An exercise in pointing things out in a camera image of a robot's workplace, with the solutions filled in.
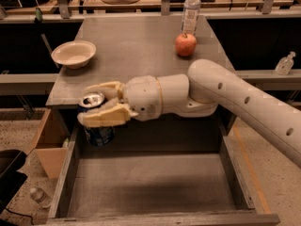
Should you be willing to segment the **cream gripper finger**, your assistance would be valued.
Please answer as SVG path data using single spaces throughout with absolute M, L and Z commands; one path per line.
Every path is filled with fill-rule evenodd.
M 113 98 L 99 108 L 80 112 L 77 119 L 85 127 L 95 128 L 122 125 L 137 115 L 138 113 L 133 111 L 128 104 L 121 103 L 118 98 Z
M 85 88 L 85 93 L 88 92 L 101 92 L 107 100 L 113 98 L 123 98 L 124 84 L 119 81 L 105 82 L 97 85 L 92 85 Z

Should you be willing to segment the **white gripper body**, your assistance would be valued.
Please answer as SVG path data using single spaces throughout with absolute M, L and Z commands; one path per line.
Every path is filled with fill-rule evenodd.
M 138 121 L 157 119 L 162 113 L 162 96 L 158 80 L 150 75 L 135 77 L 122 90 L 123 102 L 131 117 Z

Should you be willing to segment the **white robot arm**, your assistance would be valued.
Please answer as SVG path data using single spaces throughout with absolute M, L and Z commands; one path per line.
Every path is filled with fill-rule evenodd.
M 281 102 L 208 60 L 194 61 L 186 74 L 135 77 L 123 84 L 93 85 L 107 102 L 78 114 L 86 127 L 122 125 L 130 119 L 149 121 L 173 113 L 185 118 L 212 115 L 221 105 L 301 167 L 301 111 Z

